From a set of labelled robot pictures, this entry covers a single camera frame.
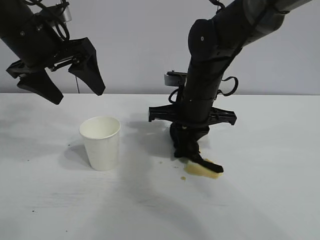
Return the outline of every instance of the white table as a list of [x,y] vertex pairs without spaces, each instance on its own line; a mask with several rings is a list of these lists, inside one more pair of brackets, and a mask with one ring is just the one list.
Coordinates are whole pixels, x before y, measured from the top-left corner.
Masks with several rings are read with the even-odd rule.
[[[320,239],[320,96],[220,96],[238,121],[200,141],[224,166],[218,180],[185,173],[170,123],[148,122],[167,97],[0,94],[0,239]],[[107,172],[90,168],[78,134],[101,115],[122,124]]]

